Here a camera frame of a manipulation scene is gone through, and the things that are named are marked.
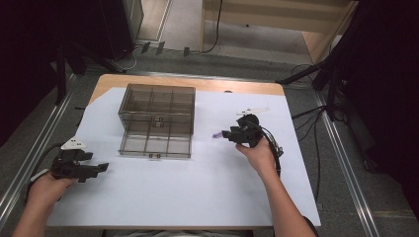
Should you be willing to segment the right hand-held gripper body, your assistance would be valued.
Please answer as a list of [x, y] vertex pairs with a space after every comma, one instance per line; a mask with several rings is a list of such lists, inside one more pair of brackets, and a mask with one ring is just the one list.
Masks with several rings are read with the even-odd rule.
[[268, 110], [269, 108], [262, 108], [237, 112], [236, 114], [239, 116], [237, 120], [238, 126], [232, 126], [230, 131], [234, 135], [241, 136], [241, 143], [247, 143], [251, 148], [255, 147], [263, 136], [257, 114]]

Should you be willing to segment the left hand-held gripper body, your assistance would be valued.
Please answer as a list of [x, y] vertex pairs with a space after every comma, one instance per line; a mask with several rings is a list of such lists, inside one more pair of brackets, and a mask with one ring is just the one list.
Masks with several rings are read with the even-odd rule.
[[50, 171], [56, 179], [78, 179], [81, 161], [76, 160], [79, 150], [83, 150], [87, 145], [76, 137], [70, 138], [61, 145], [57, 156], [54, 158]]

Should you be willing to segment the clear grey compartment drawer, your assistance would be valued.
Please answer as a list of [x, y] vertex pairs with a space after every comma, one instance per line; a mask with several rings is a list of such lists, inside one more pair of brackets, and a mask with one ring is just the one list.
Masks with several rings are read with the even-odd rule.
[[131, 121], [125, 128], [120, 154], [151, 159], [189, 159], [194, 127], [182, 122]]

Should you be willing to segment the person's right hand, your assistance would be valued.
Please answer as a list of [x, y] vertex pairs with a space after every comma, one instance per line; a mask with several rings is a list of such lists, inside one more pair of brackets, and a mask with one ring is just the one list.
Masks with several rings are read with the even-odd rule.
[[253, 148], [246, 147], [242, 144], [236, 144], [235, 147], [240, 153], [247, 157], [250, 165], [255, 169], [263, 181], [279, 178], [276, 171], [274, 155], [266, 138], [262, 138]]

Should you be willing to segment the person's left hand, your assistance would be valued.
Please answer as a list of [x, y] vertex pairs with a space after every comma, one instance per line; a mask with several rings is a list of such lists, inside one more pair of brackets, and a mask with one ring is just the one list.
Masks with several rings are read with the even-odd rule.
[[37, 178], [30, 188], [26, 208], [36, 212], [50, 212], [75, 179], [56, 179], [50, 172]]

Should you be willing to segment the clear grey storage box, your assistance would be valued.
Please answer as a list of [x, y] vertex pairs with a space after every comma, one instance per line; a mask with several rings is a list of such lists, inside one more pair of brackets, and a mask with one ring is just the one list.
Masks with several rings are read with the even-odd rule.
[[128, 84], [119, 117], [125, 131], [139, 135], [190, 137], [194, 134], [194, 87]]

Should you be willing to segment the black metal stand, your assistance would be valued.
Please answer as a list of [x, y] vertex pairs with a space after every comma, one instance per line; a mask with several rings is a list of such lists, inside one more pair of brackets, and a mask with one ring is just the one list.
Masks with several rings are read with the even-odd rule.
[[121, 73], [121, 71], [110, 62], [106, 61], [99, 54], [93, 50], [85, 47], [84, 45], [71, 40], [62, 40], [56, 48], [56, 85], [57, 85], [57, 96], [55, 103], [61, 104], [64, 97], [67, 94], [66, 85], [66, 65], [69, 65], [72, 71], [76, 74], [84, 74], [87, 67], [82, 59], [85, 55], [91, 58], [93, 61], [99, 63], [103, 67], [107, 68], [112, 73]]
[[325, 111], [332, 121], [344, 121], [346, 116], [342, 110], [342, 106], [335, 103], [340, 81], [340, 69], [338, 66], [339, 55], [340, 52], [338, 50], [332, 49], [329, 55], [326, 56], [322, 61], [308, 66], [306, 69], [298, 72], [296, 75], [292, 75], [286, 79], [276, 80], [276, 83], [281, 85], [289, 85], [303, 77], [307, 77], [316, 72], [317, 75], [311, 82], [311, 88], [314, 91], [321, 91], [325, 87], [328, 87], [327, 99], [324, 106]]

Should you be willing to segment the light wooden furniture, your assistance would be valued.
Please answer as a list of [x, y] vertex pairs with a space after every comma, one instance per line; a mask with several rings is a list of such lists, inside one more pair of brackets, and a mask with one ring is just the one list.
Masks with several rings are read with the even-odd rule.
[[308, 53], [319, 62], [352, 21], [358, 0], [203, 0], [201, 45], [205, 20], [302, 32]]

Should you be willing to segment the metal floor rail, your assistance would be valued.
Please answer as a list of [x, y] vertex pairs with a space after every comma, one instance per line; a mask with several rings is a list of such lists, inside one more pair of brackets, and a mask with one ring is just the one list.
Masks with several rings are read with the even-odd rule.
[[71, 74], [63, 100], [56, 105], [55, 97], [47, 96], [0, 147], [0, 233], [9, 222], [26, 179], [46, 149], [79, 81], [79, 76]]
[[315, 196], [324, 220], [321, 230], [343, 237], [380, 237], [338, 127], [321, 112], [313, 131], [320, 160]]

